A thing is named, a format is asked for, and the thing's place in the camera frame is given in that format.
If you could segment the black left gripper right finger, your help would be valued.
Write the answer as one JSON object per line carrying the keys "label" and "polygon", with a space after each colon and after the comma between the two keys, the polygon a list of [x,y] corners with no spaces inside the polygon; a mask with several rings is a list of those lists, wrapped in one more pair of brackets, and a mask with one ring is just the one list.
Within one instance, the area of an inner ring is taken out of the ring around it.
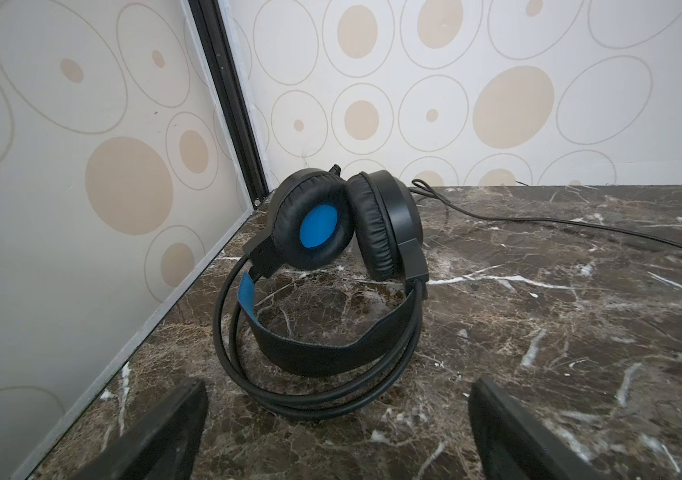
{"label": "black left gripper right finger", "polygon": [[598,472],[490,378],[472,383],[468,416],[487,479],[598,479]]}

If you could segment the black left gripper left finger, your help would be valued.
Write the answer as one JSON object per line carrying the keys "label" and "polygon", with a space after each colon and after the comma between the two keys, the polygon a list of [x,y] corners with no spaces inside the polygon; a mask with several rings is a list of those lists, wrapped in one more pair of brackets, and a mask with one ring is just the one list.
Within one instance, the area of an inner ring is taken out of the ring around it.
{"label": "black left gripper left finger", "polygon": [[208,406],[204,381],[185,379],[74,477],[189,479]]}

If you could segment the black blue gaming headphones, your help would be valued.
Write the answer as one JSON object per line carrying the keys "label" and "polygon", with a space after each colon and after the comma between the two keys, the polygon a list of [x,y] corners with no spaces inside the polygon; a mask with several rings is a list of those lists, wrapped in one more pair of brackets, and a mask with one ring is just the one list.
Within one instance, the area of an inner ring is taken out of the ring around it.
{"label": "black blue gaming headphones", "polygon": [[[289,265],[317,270],[355,240],[370,277],[398,279],[405,297],[358,340],[321,345],[285,338],[255,313],[255,286]],[[293,420],[323,421],[358,411],[376,400],[405,371],[418,345],[429,272],[423,229],[411,190],[386,170],[343,179],[339,166],[305,168],[290,175],[269,203],[265,227],[243,247],[217,298],[212,340],[230,379],[266,410]],[[237,353],[240,319],[246,319],[261,352],[280,369],[326,378],[360,367],[365,372],[314,394],[291,395],[251,382]]]}

